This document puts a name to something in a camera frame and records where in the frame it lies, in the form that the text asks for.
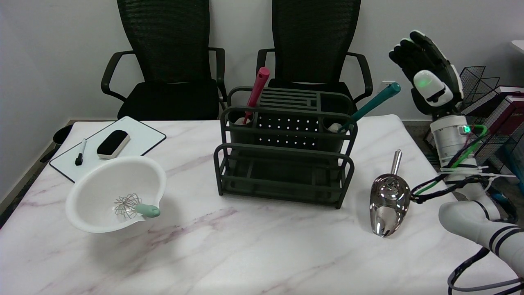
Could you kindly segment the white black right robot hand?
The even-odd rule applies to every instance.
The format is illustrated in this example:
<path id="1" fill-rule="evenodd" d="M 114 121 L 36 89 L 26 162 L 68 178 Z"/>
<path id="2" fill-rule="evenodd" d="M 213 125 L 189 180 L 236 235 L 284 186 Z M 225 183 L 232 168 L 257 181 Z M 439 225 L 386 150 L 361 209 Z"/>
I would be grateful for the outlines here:
<path id="1" fill-rule="evenodd" d="M 432 121 L 459 113 L 464 99 L 460 75 L 432 39 L 413 30 L 388 56 L 411 82 L 419 112 L 431 116 Z"/>

